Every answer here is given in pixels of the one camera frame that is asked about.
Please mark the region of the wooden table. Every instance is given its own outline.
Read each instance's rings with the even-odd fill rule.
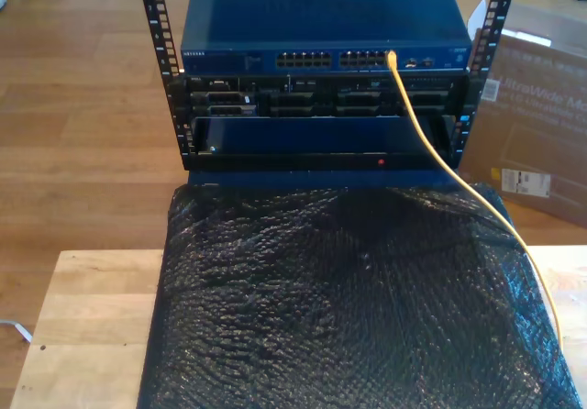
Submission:
[[[553,292],[565,357],[587,402],[587,246],[532,247]],[[161,250],[64,251],[13,409],[135,409]]]

